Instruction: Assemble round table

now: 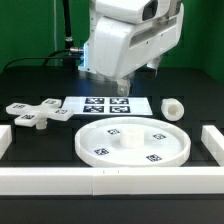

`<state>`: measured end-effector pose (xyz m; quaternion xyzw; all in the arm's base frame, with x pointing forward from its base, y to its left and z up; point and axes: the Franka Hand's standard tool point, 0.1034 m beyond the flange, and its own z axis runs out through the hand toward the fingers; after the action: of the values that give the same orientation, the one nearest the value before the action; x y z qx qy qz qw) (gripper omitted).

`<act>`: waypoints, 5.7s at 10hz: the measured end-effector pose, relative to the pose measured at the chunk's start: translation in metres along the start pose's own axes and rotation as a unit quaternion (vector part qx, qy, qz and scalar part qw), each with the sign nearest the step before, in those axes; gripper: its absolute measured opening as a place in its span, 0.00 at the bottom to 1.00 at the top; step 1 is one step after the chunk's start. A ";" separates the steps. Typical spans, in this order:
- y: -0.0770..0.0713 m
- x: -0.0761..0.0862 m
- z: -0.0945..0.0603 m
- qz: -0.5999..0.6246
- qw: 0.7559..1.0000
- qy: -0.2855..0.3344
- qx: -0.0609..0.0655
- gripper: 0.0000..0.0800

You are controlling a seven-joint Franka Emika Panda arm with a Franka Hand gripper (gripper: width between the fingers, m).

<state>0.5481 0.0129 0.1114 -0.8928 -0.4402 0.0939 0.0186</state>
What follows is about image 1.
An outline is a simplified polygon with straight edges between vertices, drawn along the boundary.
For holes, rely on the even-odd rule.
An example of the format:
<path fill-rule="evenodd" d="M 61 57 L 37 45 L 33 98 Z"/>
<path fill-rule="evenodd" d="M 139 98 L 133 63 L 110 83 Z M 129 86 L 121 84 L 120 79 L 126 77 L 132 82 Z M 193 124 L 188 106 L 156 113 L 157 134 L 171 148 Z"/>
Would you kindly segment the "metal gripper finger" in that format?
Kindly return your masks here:
<path fill-rule="evenodd" d="M 127 97 L 130 92 L 130 80 L 128 78 L 122 78 L 117 81 L 117 93 L 122 97 Z"/>
<path fill-rule="evenodd" d="M 147 67 L 149 68 L 149 77 L 150 78 L 155 78 L 157 76 L 161 61 L 162 61 L 162 57 L 159 56 L 147 63 Z"/>

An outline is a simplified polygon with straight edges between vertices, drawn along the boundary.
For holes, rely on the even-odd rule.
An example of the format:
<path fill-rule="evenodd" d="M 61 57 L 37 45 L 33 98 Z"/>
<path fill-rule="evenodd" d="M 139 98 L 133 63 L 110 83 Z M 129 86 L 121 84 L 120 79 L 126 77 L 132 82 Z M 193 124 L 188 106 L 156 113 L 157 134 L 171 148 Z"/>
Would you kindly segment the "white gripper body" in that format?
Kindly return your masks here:
<path fill-rule="evenodd" d="M 87 70 L 119 80 L 175 47 L 181 3 L 92 3 Z"/>

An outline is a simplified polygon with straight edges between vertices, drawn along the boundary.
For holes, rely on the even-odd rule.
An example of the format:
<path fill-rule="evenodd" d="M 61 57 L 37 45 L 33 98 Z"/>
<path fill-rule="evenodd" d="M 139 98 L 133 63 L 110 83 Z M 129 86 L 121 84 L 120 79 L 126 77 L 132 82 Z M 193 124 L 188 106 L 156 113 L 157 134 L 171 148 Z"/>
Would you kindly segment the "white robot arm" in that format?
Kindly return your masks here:
<path fill-rule="evenodd" d="M 81 71 L 117 83 L 129 94 L 129 76 L 142 66 L 156 71 L 162 56 L 181 36 L 181 0 L 90 0 L 90 35 Z"/>

